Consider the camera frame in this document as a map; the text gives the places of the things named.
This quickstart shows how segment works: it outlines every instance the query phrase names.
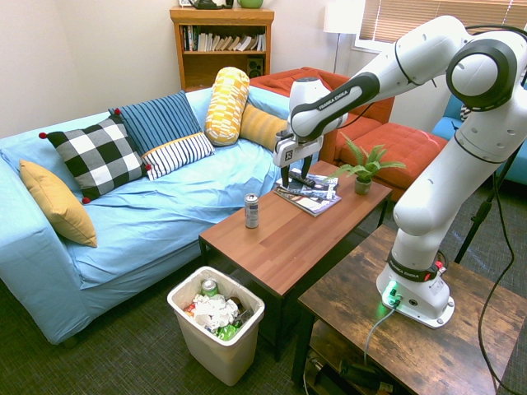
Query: magazine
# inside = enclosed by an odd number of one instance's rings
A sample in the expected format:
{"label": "magazine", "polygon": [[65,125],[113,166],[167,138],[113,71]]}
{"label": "magazine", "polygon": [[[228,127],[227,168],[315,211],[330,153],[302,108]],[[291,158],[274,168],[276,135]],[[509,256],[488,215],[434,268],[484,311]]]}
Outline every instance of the magazine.
{"label": "magazine", "polygon": [[328,208],[334,206],[340,201],[339,196],[335,196],[333,200],[326,200],[318,197],[306,197],[294,193],[289,193],[286,189],[282,187],[275,188],[274,192],[278,196],[293,203],[295,206],[301,208],[302,210],[311,214],[312,216],[319,216]]}
{"label": "magazine", "polygon": [[[295,173],[301,174],[299,169],[291,169]],[[313,188],[308,187],[307,185],[296,181],[295,179],[289,179],[289,186],[284,188],[282,185],[282,179],[279,179],[275,187],[281,188],[288,193],[293,193],[295,195],[302,195],[308,198],[319,198],[324,200],[334,200],[337,197],[337,186],[338,179],[331,178],[328,179],[325,183],[323,181],[327,178],[325,175],[316,175],[310,174],[306,176],[307,179],[312,179],[315,181],[315,186]]]}

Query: white lamp shade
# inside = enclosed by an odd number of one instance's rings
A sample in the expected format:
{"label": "white lamp shade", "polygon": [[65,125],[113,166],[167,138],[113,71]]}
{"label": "white lamp shade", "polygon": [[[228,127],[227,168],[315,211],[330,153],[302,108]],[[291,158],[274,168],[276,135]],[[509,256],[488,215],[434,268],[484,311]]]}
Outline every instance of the white lamp shade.
{"label": "white lamp shade", "polygon": [[324,31],[356,35],[361,31],[365,0],[338,0],[326,5]]}

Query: wooden coffee table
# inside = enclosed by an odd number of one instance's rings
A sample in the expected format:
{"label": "wooden coffee table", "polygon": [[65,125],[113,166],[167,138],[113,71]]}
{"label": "wooden coffee table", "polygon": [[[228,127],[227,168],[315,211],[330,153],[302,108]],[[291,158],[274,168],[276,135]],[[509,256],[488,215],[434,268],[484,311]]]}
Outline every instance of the wooden coffee table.
{"label": "wooden coffee table", "polygon": [[[395,234],[379,227],[300,296],[295,383],[302,385],[309,349],[337,372],[342,359],[362,363],[369,331],[389,312],[380,301],[375,279],[385,267]],[[431,329],[395,313],[374,332],[368,360],[411,394],[494,394],[478,344],[478,319],[493,283],[457,263],[449,265],[444,278],[455,300],[450,321]],[[526,316],[527,300],[498,286],[483,320],[483,342],[500,379]],[[355,389],[365,395],[376,393]]]}
{"label": "wooden coffee table", "polygon": [[[329,175],[336,169],[336,166],[320,161],[311,166],[310,172]],[[286,326],[284,304],[288,296],[294,295],[291,290],[310,277],[307,276],[308,272],[316,272],[315,267],[335,245],[356,229],[380,204],[384,206],[379,225],[383,221],[391,189],[373,183],[370,192],[362,196],[354,192],[354,183],[355,176],[342,175],[338,186],[338,195],[342,200],[317,217],[270,192],[259,199],[257,228],[245,227],[245,212],[241,209],[199,236],[206,265],[207,246],[210,246],[228,257],[265,293],[272,296],[268,303],[268,298],[259,295],[266,302],[260,333],[275,346],[277,360],[280,358],[280,345]],[[264,321],[268,316],[273,317],[267,320],[272,321],[269,332],[262,331],[262,328],[266,328]]]}

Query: trash can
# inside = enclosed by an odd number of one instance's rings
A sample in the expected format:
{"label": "trash can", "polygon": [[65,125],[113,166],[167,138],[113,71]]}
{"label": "trash can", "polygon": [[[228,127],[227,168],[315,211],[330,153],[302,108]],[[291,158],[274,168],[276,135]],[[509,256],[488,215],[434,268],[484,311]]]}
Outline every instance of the trash can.
{"label": "trash can", "polygon": [[[213,279],[226,298],[237,297],[253,316],[229,341],[220,340],[198,325],[183,309],[192,303],[203,280]],[[167,296],[180,323],[190,354],[223,383],[234,385],[251,366],[256,352],[258,324],[264,317],[264,302],[250,290],[212,267],[201,267],[181,282]]]}

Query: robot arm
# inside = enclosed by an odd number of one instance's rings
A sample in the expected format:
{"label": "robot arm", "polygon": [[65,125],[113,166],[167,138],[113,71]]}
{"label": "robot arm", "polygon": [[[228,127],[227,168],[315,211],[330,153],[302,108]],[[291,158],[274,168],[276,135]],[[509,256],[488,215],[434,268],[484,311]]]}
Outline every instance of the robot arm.
{"label": "robot arm", "polygon": [[299,80],[291,89],[291,136],[277,143],[273,157],[282,168],[318,151],[322,136],[342,123],[349,110],[410,91],[441,74],[473,111],[395,206],[399,232],[377,279],[386,305],[396,288],[402,296],[398,311],[432,328],[454,312],[435,264],[441,241],[461,204],[527,137],[527,91],[520,85],[526,66],[522,35],[499,30],[471,36],[460,21],[441,16],[401,37],[327,95],[321,89],[311,97],[303,93],[313,81]]}

